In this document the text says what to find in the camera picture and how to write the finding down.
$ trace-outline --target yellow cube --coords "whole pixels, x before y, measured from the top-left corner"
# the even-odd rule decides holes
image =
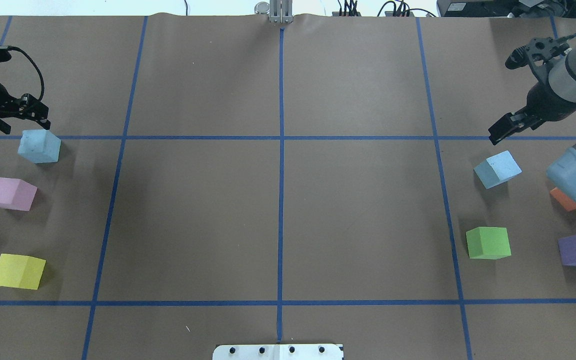
[[[0,287],[39,289],[46,260],[27,255],[2,253],[0,256]]]

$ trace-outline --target white bracket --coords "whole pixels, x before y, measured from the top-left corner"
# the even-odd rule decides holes
[[[212,360],[344,360],[342,344],[220,345]]]
[[[293,0],[270,0],[268,20],[270,20],[271,23],[292,23]]]

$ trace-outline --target orange cube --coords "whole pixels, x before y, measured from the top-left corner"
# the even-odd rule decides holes
[[[550,195],[555,198],[555,200],[560,203],[567,212],[576,210],[576,202],[563,191],[561,191],[558,187],[552,189],[550,191]]]

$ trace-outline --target white background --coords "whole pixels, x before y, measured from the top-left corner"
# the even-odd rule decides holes
[[[237,16],[253,14],[260,0],[187,0],[191,16]],[[376,16],[385,0],[359,0],[362,16]],[[437,0],[406,0],[412,8],[437,14]],[[389,4],[384,10],[392,10]],[[183,0],[0,0],[0,16],[144,16],[158,12],[185,14]],[[292,13],[330,16],[338,11],[337,0],[293,0]],[[424,16],[418,11],[416,16]]]

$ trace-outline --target pink cube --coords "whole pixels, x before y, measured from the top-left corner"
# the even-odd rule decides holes
[[[30,210],[37,187],[20,178],[0,177],[0,208]]]

